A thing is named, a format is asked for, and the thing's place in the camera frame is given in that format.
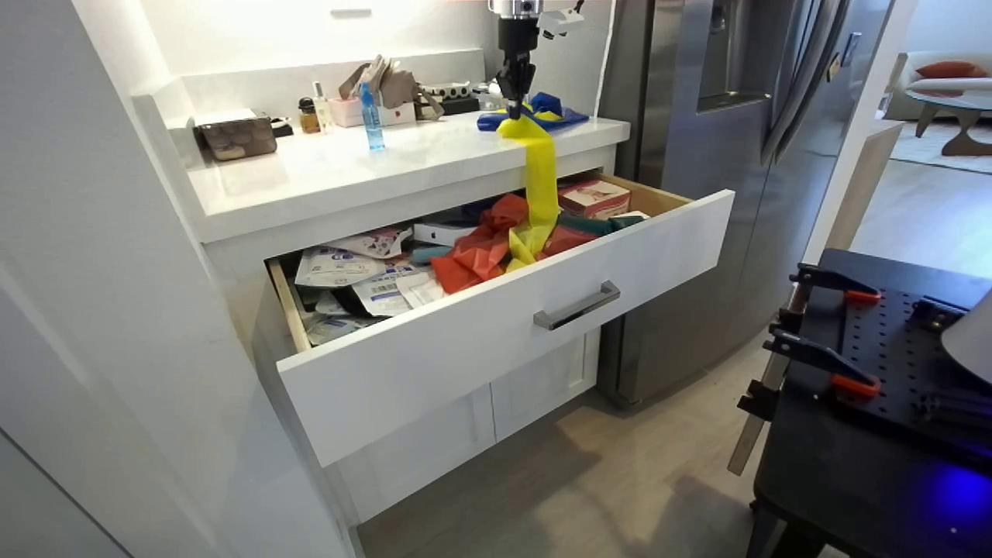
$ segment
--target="white drawer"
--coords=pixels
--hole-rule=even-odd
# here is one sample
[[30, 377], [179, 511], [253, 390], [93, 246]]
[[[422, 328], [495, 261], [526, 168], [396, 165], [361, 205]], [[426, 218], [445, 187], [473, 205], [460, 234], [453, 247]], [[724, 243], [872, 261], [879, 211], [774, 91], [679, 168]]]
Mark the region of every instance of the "white drawer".
[[278, 375], [320, 465], [715, 265], [733, 191], [688, 202], [613, 184], [658, 218], [312, 351], [299, 298], [274, 261], [275, 293], [301, 351], [278, 359]]

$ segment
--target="white countertop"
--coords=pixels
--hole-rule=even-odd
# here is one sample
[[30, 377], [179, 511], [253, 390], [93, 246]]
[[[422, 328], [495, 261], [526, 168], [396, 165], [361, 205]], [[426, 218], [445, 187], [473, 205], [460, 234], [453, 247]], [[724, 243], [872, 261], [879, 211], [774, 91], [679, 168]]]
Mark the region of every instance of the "white countertop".
[[[628, 124], [595, 117], [552, 136], [560, 157], [618, 146], [628, 136]], [[524, 150], [480, 134], [473, 113], [388, 128], [386, 141], [388, 151], [370, 155], [364, 128], [334, 128], [320, 136], [286, 136], [275, 155], [191, 168], [189, 184], [205, 211], [202, 243], [524, 168]]]

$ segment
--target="bottle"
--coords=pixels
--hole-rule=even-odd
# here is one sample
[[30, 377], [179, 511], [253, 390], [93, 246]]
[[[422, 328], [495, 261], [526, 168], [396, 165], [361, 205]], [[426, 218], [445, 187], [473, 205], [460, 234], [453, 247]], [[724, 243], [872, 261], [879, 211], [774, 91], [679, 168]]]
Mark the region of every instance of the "bottle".
[[299, 101], [303, 134], [320, 134], [316, 104], [311, 95]]
[[370, 151], [386, 151], [373, 74], [364, 74], [364, 79], [361, 79], [361, 101], [364, 101], [364, 124], [367, 124], [367, 136], [370, 136]]

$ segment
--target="chair leg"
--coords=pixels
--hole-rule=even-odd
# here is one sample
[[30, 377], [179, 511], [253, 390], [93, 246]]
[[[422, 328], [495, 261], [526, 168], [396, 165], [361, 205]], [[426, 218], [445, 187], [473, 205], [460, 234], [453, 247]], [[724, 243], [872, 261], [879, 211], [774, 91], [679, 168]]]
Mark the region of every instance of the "chair leg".
[[937, 104], [932, 104], [932, 101], [924, 101], [920, 117], [917, 117], [917, 136], [926, 134], [926, 128], [932, 124], [932, 117], [937, 117]]
[[992, 141], [981, 141], [966, 134], [981, 120], [981, 113], [960, 110], [957, 120], [960, 120], [960, 131], [944, 146], [944, 155], [966, 155], [966, 157], [992, 155]]

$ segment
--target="floor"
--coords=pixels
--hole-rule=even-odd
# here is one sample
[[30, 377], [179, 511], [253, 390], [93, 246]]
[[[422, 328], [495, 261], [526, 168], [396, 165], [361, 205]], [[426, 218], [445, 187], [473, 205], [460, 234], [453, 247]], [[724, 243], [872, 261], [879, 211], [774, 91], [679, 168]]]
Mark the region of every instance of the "floor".
[[[894, 160], [860, 252], [992, 275], [992, 177]], [[733, 558], [751, 474], [724, 459], [752, 337], [682, 395], [618, 419], [576, 400], [370, 520], [370, 558]]]

